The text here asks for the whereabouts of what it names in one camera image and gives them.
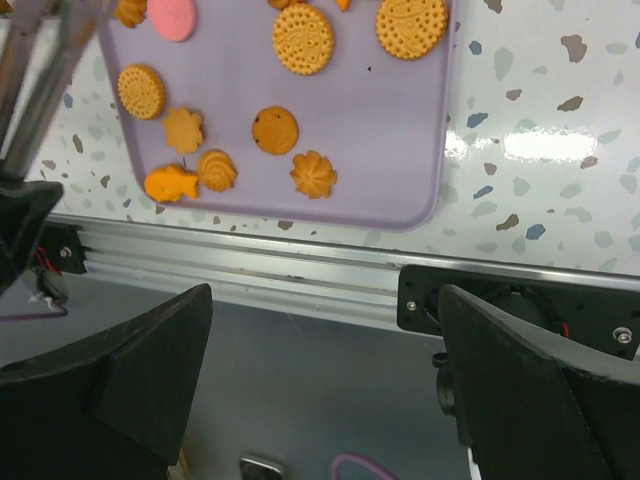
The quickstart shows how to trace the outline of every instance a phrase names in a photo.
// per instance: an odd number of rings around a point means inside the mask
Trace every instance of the round cookie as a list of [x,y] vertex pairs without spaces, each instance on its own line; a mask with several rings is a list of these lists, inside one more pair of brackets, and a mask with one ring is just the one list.
[[298,141],[298,123],[288,110],[269,107],[256,115],[251,134],[262,151],[271,155],[284,155]]
[[158,34],[170,42],[184,42],[196,29],[193,0],[148,0],[149,20]]
[[238,173],[231,157],[222,150],[209,150],[198,161],[198,178],[209,190],[222,193],[233,188]]
[[378,10],[376,35],[394,57],[415,60],[440,42],[448,21],[444,0],[384,0]]
[[129,65],[118,77],[118,95],[124,108],[139,120],[162,113],[167,95],[160,76],[146,65]]
[[278,15],[272,42],[282,64],[298,75],[322,70],[329,63],[335,44],[329,20],[306,3],[291,5]]

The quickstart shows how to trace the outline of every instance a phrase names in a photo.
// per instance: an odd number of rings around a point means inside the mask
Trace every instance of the flower-shaped cookie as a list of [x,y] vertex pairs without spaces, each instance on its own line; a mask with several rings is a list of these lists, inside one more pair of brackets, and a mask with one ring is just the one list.
[[120,0],[113,15],[127,28],[135,28],[144,21],[147,0]]
[[174,147],[181,155],[195,152],[204,141],[200,130],[202,116],[184,107],[170,108],[162,124],[167,132],[167,145]]
[[156,202],[177,202],[182,195],[198,198],[198,175],[185,172],[171,164],[151,172],[144,181],[144,190]]
[[233,188],[238,176],[231,157],[222,150],[204,152],[198,162],[198,177],[202,184],[214,192]]
[[296,182],[296,190],[311,199],[331,195],[331,187],[338,181],[338,174],[328,158],[309,150],[306,155],[293,157],[294,169],[291,177]]

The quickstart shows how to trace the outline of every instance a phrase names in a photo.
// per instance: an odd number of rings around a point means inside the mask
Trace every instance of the wire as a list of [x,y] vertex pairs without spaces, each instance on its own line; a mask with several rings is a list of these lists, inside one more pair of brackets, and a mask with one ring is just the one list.
[[340,466],[345,462],[353,462],[375,473],[382,480],[399,480],[393,473],[384,468],[379,463],[364,455],[354,452],[344,452],[338,455],[331,462],[331,480],[340,480]]
[[9,315],[5,317],[0,317],[0,323],[7,322],[17,322],[17,321],[28,321],[28,320],[46,320],[49,318],[62,318],[66,317],[69,314],[69,311],[64,308],[62,305],[58,305],[53,301],[51,297],[46,296],[44,292],[35,293],[29,285],[25,283],[25,281],[20,277],[20,283],[27,289],[29,293],[31,293],[31,298],[28,303],[33,303],[34,301],[42,301],[47,304],[49,313],[25,313],[22,315]]
[[44,268],[45,270],[51,270],[53,273],[57,273],[58,275],[62,275],[62,272],[51,264],[51,262],[49,261],[49,254],[44,248],[40,246],[36,247],[35,253],[42,268]]

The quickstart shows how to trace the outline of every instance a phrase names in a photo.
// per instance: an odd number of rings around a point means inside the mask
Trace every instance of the pink cookie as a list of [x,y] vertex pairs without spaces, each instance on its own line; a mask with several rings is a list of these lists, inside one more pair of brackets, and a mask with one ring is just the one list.
[[170,42],[184,42],[196,29],[193,0],[148,0],[147,16],[156,32]]

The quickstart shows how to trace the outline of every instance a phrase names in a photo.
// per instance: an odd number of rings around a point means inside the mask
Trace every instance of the red wire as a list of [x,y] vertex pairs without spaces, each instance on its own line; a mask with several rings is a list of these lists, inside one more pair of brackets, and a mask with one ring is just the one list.
[[[42,260],[40,253],[44,255],[44,261]],[[57,275],[62,275],[62,272],[60,272],[60,270],[58,270],[56,267],[54,267],[51,264],[51,262],[49,261],[49,255],[47,255],[47,251],[44,248],[40,246],[36,247],[36,256],[38,257],[38,260],[40,261],[40,265],[42,266],[42,268],[44,268],[45,270],[51,270],[53,273]]]

